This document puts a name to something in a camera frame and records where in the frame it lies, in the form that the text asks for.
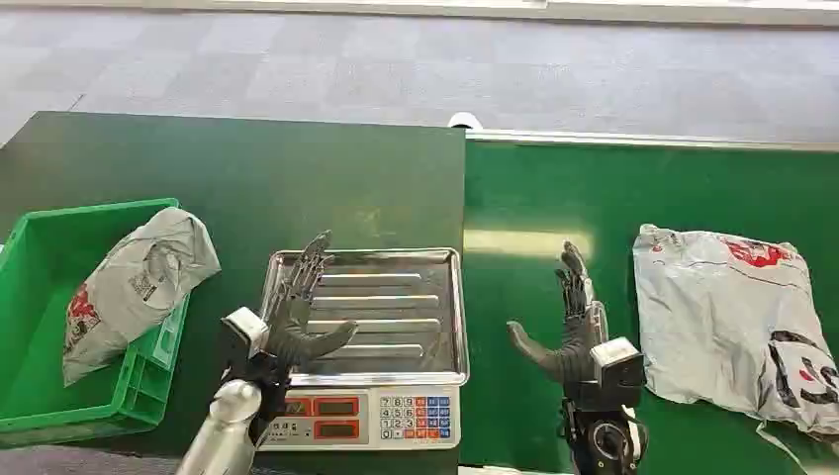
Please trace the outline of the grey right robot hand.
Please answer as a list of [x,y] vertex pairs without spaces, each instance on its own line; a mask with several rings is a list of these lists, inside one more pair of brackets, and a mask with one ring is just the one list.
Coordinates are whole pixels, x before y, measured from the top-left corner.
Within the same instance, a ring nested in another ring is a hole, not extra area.
[[547,377],[560,384],[578,383],[593,377],[594,333],[592,306],[594,291],[582,253],[569,240],[563,242],[561,265],[555,270],[563,303],[562,344],[549,349],[532,339],[516,321],[506,322],[514,347],[536,364]]

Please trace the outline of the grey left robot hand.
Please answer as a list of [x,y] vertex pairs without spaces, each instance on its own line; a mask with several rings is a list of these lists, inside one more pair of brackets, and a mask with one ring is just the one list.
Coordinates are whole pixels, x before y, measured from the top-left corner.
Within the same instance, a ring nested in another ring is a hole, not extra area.
[[269,337],[266,351],[277,365],[290,370],[346,346],[358,331],[355,321],[324,334],[308,330],[314,292],[332,256],[326,252],[331,231],[317,234],[302,250],[289,271],[279,276],[268,301]]

